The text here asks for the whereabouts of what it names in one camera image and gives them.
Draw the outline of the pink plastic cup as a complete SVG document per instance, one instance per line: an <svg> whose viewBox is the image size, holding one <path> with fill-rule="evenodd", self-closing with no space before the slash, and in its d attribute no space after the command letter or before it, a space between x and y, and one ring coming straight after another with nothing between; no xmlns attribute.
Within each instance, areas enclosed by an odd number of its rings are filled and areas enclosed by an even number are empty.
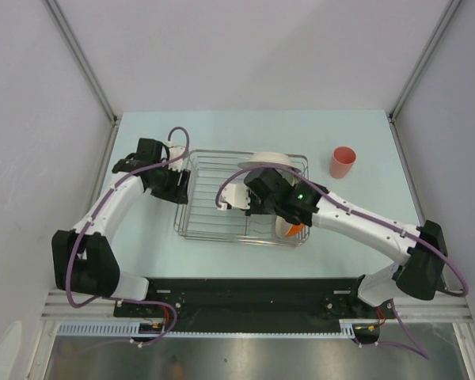
<svg viewBox="0 0 475 380"><path fill-rule="evenodd" d="M344 178L352 169L357 155L348 146L338 146L332 153L329 174L335 179Z"/></svg>

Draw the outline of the white fluted plate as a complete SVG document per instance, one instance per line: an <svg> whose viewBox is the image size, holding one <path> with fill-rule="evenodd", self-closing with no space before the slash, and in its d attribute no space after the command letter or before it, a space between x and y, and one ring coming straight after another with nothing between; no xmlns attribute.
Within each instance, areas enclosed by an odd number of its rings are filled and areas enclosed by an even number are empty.
<svg viewBox="0 0 475 380"><path fill-rule="evenodd" d="M275 164L287 167L299 173L300 170L293 166L291 159L282 153L277 152L256 152L250 158L237 164L240 169L246 169L257 165Z"/></svg>

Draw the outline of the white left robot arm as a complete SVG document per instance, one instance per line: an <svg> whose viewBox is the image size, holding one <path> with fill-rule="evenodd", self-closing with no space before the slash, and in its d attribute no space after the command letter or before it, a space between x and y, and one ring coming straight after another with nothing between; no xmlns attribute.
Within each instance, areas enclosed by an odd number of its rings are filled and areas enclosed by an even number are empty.
<svg viewBox="0 0 475 380"><path fill-rule="evenodd" d="M111 243L131 206L145 192L171 203L188 202L187 156L184 146L141 138L136 150L112 167L107 190L85 217L70 230L57 230L51 240L57 288L131 300L132 308L144 317L158 310L159 297L148 290L148 280L121 270Z"/></svg>

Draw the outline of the orange bowl white inside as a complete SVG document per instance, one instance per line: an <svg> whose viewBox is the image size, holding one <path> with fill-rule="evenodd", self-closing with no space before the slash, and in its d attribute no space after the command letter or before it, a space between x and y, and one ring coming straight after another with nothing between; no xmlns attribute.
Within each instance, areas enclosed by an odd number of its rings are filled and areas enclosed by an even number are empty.
<svg viewBox="0 0 475 380"><path fill-rule="evenodd" d="M291 238L303 231L305 225L294 225L277 216L275 220L275 234L278 238Z"/></svg>

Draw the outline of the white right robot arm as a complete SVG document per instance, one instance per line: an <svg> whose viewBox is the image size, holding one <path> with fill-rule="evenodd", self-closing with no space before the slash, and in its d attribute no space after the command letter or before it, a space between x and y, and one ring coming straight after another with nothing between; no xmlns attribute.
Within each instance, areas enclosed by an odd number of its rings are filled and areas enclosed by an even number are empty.
<svg viewBox="0 0 475 380"><path fill-rule="evenodd" d="M392 264L365 275L349 298L351 312L369 317L384 301L408 295L431 301L441 288L448 256L442 227L400 223L375 215L308 180L291 184L280 169L254 169L244 184L269 214L293 225L331 230L384 254Z"/></svg>

